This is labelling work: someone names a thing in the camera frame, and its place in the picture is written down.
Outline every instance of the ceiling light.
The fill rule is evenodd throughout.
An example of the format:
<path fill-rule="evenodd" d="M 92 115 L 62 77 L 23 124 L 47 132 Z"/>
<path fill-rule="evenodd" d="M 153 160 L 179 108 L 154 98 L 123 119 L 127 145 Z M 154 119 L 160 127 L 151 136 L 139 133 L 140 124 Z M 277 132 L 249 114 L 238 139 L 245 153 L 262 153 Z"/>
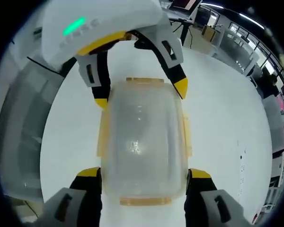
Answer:
<path fill-rule="evenodd" d="M 217 6 L 217 5 L 209 4 L 209 3 L 201 3 L 201 5 L 204 5 L 204 6 L 212 6 L 212 7 L 216 7 L 216 8 L 220 8 L 220 9 L 223 9 L 223 8 L 224 8 L 224 7 L 222 7 L 222 6 Z"/>
<path fill-rule="evenodd" d="M 258 25 L 260 28 L 264 29 L 263 25 L 259 24 L 257 21 L 255 21 L 255 20 L 253 20 L 253 19 L 251 19 L 251 18 L 249 18 L 249 17 L 247 17 L 246 15 L 241 14 L 241 13 L 239 13 L 239 15 L 240 15 L 241 17 L 244 17 L 245 19 L 251 21 L 252 23 Z"/>

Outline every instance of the cable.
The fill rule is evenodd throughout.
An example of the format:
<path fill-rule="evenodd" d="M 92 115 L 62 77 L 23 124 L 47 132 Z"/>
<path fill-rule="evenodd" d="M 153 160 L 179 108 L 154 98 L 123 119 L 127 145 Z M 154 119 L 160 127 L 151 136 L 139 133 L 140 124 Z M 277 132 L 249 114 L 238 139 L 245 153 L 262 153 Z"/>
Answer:
<path fill-rule="evenodd" d="M 27 57 L 27 59 L 31 60 L 33 63 L 36 63 L 37 65 L 40 65 L 42 68 L 45 68 L 45 69 L 49 70 L 50 72 L 54 72 L 54 73 L 60 75 L 60 73 L 58 73 L 58 72 L 56 72 L 56 71 L 54 71 L 54 70 L 51 70 L 51 69 L 47 68 L 46 66 L 44 66 L 44 65 L 42 65 L 42 64 L 40 64 L 40 63 L 38 63 L 38 62 L 36 62 L 35 60 L 31 59 L 30 57 Z"/>
<path fill-rule="evenodd" d="M 31 206 L 28 204 L 28 202 L 24 201 L 24 203 L 32 210 L 32 212 L 36 215 L 36 217 L 38 218 L 38 215 L 36 214 L 36 212 L 33 210 L 33 208 L 31 208 Z"/>
<path fill-rule="evenodd" d="M 179 25 L 179 27 L 177 27 L 173 32 L 177 31 L 181 26 L 182 26 L 182 24 Z"/>
<path fill-rule="evenodd" d="M 191 49 L 191 44 L 193 43 L 193 35 L 191 34 L 190 28 L 188 27 L 190 36 L 191 36 L 191 40 L 190 40 L 190 49 Z"/>

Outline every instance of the white wall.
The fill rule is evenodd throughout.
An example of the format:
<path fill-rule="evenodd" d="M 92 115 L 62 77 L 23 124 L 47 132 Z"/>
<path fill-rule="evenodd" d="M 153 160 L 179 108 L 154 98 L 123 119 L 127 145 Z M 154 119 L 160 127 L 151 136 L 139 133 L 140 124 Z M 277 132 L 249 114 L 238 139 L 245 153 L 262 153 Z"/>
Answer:
<path fill-rule="evenodd" d="M 216 16 L 210 15 L 209 20 L 208 20 L 208 22 L 207 22 L 207 25 L 208 25 L 208 26 L 214 26 L 216 20 L 217 20 L 217 17 L 216 17 Z"/>
<path fill-rule="evenodd" d="M 223 25 L 225 28 L 228 28 L 231 24 L 231 20 L 229 20 L 227 17 L 220 15 L 216 25 Z"/>
<path fill-rule="evenodd" d="M 41 39 L 35 39 L 33 32 L 42 26 L 44 6 L 34 12 L 31 18 L 19 29 L 13 38 L 14 45 L 10 45 L 9 51 L 22 70 L 28 63 L 27 56 L 33 57 L 41 47 Z"/>
<path fill-rule="evenodd" d="M 190 15 L 190 18 L 193 21 L 193 23 L 195 22 L 195 17 L 197 16 L 198 8 L 201 5 L 201 3 L 202 3 L 202 0 L 199 2 L 199 4 L 197 5 L 193 13 Z"/>

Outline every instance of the window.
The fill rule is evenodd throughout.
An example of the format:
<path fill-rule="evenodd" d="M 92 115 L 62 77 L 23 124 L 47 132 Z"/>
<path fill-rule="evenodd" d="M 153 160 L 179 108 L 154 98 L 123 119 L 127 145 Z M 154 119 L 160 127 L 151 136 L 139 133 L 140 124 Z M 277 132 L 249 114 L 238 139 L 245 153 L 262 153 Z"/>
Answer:
<path fill-rule="evenodd" d="M 256 48 L 256 53 L 257 53 L 257 55 L 259 56 L 259 59 L 258 59 L 258 61 L 257 61 L 257 65 L 258 65 L 259 67 L 261 67 L 262 64 L 265 62 L 265 60 L 266 60 L 267 57 L 260 51 L 259 48 Z"/>
<path fill-rule="evenodd" d="M 270 56 L 270 59 L 272 61 L 271 62 L 272 65 L 275 67 L 277 73 L 279 73 L 282 70 L 282 67 L 281 67 L 281 65 L 279 63 L 279 60 L 273 54 Z"/>
<path fill-rule="evenodd" d="M 266 54 L 266 56 L 269 55 L 270 51 L 266 48 L 266 46 L 264 46 L 262 43 L 259 43 L 259 47 L 261 51 Z"/>
<path fill-rule="evenodd" d="M 239 29 L 239 26 L 234 24 L 234 23 L 231 23 L 230 25 L 230 30 L 233 31 L 233 32 L 237 32 L 237 30 Z"/>
<path fill-rule="evenodd" d="M 268 60 L 265 62 L 265 64 L 264 64 L 263 67 L 266 67 L 266 68 L 267 68 L 267 70 L 268 70 L 268 72 L 269 72 L 270 75 L 271 75 L 271 74 L 277 75 L 277 72 L 276 72 L 275 68 L 273 67 L 273 65 L 271 64 L 271 60 L 270 60 L 270 59 L 268 59 Z"/>
<path fill-rule="evenodd" d="M 248 38 L 248 41 L 249 41 L 248 44 L 250 45 L 250 47 L 251 47 L 252 49 L 255 49 L 256 45 L 254 44 L 254 42 L 251 41 L 249 38 Z"/>
<path fill-rule="evenodd" d="M 248 35 L 248 32 L 247 32 L 245 29 L 243 29 L 243 28 L 240 27 L 240 28 L 238 29 L 237 35 L 239 35 L 239 34 L 240 34 L 240 37 L 243 36 L 243 37 L 246 38 L 247 35 Z"/>
<path fill-rule="evenodd" d="M 249 34 L 247 39 L 249 40 L 249 45 L 255 49 L 259 40 L 257 38 L 255 38 L 252 34 Z"/>

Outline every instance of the person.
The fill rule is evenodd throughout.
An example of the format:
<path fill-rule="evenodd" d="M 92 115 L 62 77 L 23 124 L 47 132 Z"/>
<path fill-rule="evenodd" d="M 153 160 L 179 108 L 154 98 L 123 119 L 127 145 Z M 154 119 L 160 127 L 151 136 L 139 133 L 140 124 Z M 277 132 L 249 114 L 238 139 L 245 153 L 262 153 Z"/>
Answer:
<path fill-rule="evenodd" d="M 279 89 L 276 86 L 277 83 L 276 75 L 274 74 L 267 75 L 267 74 L 263 72 L 263 76 L 256 80 L 256 83 L 261 91 L 261 96 L 263 99 L 271 95 L 277 96 L 280 93 Z"/>

